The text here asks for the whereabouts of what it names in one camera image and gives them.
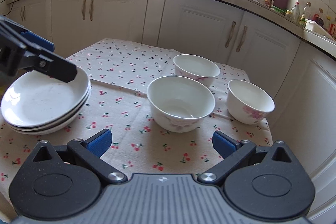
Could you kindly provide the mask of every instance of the stack of plates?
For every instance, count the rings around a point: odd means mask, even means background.
[[[17,79],[5,92],[1,113],[14,131],[45,135],[70,124],[90,94],[89,77],[79,67],[76,78],[70,83],[32,71]]]

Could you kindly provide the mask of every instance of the kitchen cabinet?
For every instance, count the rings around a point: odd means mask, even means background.
[[[311,177],[316,196],[313,223],[336,215],[336,63],[301,43],[267,120],[273,140],[285,141]]]
[[[106,38],[141,43],[147,0],[52,0],[55,52],[70,56]]]
[[[215,0],[166,0],[157,46],[227,63],[242,16]]]
[[[245,12],[228,65],[246,71],[251,83],[275,97],[294,60],[300,39]]]
[[[20,0],[14,3],[10,19],[48,39],[47,9],[50,9],[50,7],[46,5],[46,0]]]

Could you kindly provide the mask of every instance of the floral bowl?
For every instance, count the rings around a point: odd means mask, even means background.
[[[227,110],[239,122],[259,123],[274,110],[272,98],[261,88],[242,80],[228,84]]]
[[[152,117],[162,128],[189,132],[215,108],[215,98],[201,83],[181,76],[164,76],[147,87]]]
[[[187,77],[210,87],[221,73],[218,66],[210,60],[191,54],[180,54],[173,59],[175,75]]]

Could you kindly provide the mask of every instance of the table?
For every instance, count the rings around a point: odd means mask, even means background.
[[[101,158],[129,178],[132,173],[204,172],[222,160],[212,147],[211,137],[216,130],[238,141],[272,144],[266,119],[246,125],[228,113],[227,83],[249,79],[244,71],[222,64],[217,64],[221,74],[210,87],[216,107],[201,126],[189,133],[172,133],[159,127],[151,117],[146,88],[153,79],[174,74],[172,59],[178,54],[175,50],[106,38],[69,57],[88,73],[92,83],[90,100],[74,122],[53,134],[29,136],[10,130],[0,117],[0,191],[5,198],[9,200],[8,188],[21,164],[36,142],[43,139],[64,145],[109,128],[113,144]]]

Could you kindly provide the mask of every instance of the gray gripper base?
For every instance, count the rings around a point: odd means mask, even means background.
[[[109,185],[82,213],[58,221],[23,216],[12,224],[257,224],[231,208],[216,186],[197,183],[192,175],[133,174],[129,182]],[[285,222],[309,224],[303,218]]]

